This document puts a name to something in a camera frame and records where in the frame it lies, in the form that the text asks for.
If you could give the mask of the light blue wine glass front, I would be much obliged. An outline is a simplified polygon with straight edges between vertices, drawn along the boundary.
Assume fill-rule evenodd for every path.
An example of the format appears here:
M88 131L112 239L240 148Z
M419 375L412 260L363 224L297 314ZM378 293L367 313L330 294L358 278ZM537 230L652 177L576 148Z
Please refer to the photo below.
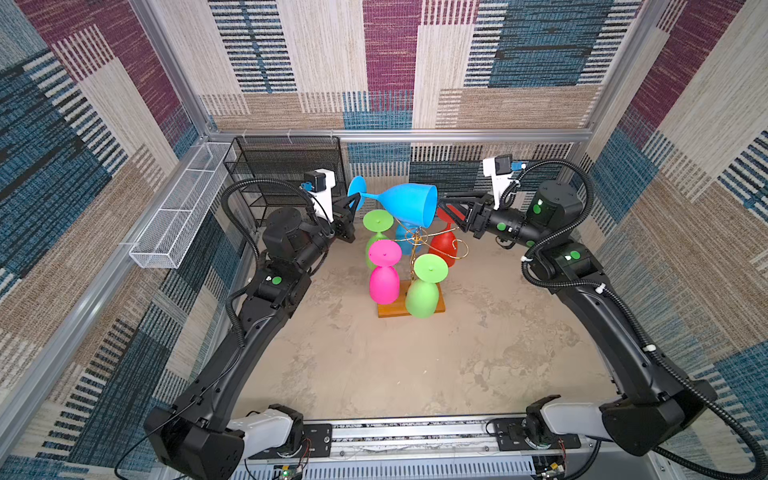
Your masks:
M357 176L352 179L347 194L360 194L361 203L374 200L401 222L422 228L431 226L437 211L438 189L434 185L399 184L381 194L373 194L367 191L365 179Z

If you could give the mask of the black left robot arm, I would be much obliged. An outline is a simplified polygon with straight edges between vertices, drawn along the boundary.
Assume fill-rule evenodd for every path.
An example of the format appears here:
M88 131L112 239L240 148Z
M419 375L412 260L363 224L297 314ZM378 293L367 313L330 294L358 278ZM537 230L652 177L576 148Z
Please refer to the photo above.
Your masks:
M236 419L237 400L269 343L292 317L332 243L355 239L359 191L334 200L327 170L306 174L300 186L283 182L306 205L274 211L255 253L252 280L225 304L231 328L210 360L169 408L154 408L144 423L158 460L190 479L228 479L253 455L272 450L308 454L303 416L272 404Z

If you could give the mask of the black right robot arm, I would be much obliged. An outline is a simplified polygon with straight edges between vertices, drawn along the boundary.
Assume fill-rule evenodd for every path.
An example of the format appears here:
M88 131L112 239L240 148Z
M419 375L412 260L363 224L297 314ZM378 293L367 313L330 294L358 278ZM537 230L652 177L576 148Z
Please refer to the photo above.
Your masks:
M480 238L495 235L504 249L522 245L523 277L557 296L592 337L615 383L617 397L603 404L578 406L550 395L526 409L522 428L535 449L552 446L563 435L583 435L597 445L612 442L641 457L654 452L695 473L730 479L732 473L710 469L663 448L706 410L711 411L746 445L754 458L743 479L767 476L767 455L758 440L716 402L717 394L705 380L693 380L670 360L642 327L627 303L615 292L595 255L571 233L590 215L594 186L579 166L558 159L556 165L582 180L583 199L568 184L545 181L526 211L511 203L522 180L543 162L516 162L510 156L492 157L487 169L491 193L448 194L437 202L464 232Z

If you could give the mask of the green wine glass front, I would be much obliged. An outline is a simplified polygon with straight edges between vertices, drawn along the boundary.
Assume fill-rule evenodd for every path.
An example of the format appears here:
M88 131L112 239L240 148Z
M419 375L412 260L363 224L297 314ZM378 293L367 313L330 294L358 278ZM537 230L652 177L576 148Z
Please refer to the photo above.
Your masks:
M416 318L432 316L440 299L438 285L449 274L449 267L443 259L434 254L419 256L413 265L416 279L409 286L406 295L406 309Z

